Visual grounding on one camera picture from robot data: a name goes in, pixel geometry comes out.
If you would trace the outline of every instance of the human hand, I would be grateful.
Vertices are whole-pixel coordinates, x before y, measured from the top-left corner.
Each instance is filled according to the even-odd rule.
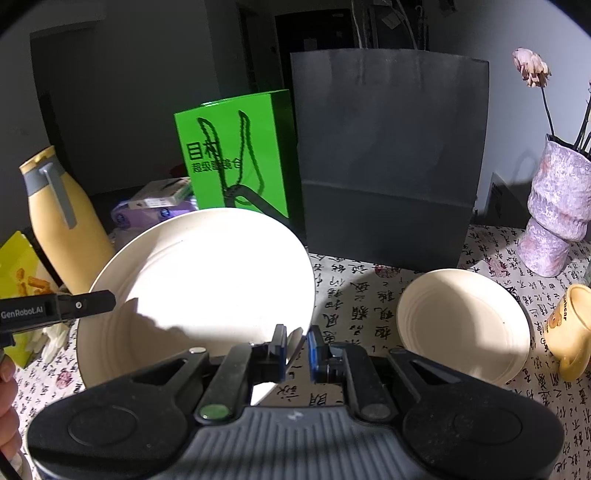
[[[21,449],[22,439],[18,432],[20,424],[17,411],[12,406],[17,396],[18,386],[14,380],[17,368],[8,355],[0,364],[0,450],[10,460]]]

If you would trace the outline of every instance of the yellow bottle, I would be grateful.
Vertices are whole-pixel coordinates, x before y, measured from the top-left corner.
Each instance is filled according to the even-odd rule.
[[[64,171],[53,147],[20,169],[39,244],[68,290],[74,295],[87,293],[115,254],[90,199]]]

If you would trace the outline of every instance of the purple package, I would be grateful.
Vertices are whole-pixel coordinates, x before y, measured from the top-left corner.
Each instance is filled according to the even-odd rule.
[[[164,222],[173,217],[178,217],[184,213],[194,212],[198,209],[194,197],[189,197],[178,205],[172,207],[140,208],[132,210],[127,203],[127,200],[119,202],[119,204],[111,210],[111,218],[115,222],[115,225],[121,229],[148,229],[160,222]]]

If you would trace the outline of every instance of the mug handle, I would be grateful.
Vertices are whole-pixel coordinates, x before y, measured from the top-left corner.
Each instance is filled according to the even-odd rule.
[[[567,382],[574,382],[578,379],[587,368],[589,359],[591,358],[591,341],[587,340],[585,345],[572,362],[567,357],[560,360],[560,367],[558,371],[560,376]]]

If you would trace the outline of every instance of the flower stem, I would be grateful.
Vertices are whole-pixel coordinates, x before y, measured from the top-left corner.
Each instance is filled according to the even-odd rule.
[[[546,102],[546,94],[544,93],[544,87],[541,87],[541,90],[542,97],[544,98],[544,106],[546,107],[546,115],[548,115],[548,123],[550,124],[550,132],[552,133],[552,136],[554,136],[554,127],[552,126],[552,119],[550,118],[550,110],[548,110],[548,103]]]
[[[589,140],[591,140],[591,132],[589,132],[589,135],[587,135],[587,140],[585,140],[585,143],[583,144],[583,148],[581,148],[581,152],[583,152],[583,153],[585,152],[585,149],[587,148]]]
[[[585,130],[587,130],[587,122],[589,121],[589,114],[591,113],[591,96],[589,97],[589,101],[587,102],[587,109],[585,110],[585,118],[583,119],[583,125],[581,125],[581,130],[579,131],[579,136],[577,137],[577,141],[574,143],[574,149],[580,150],[579,145],[583,141],[585,136]]]

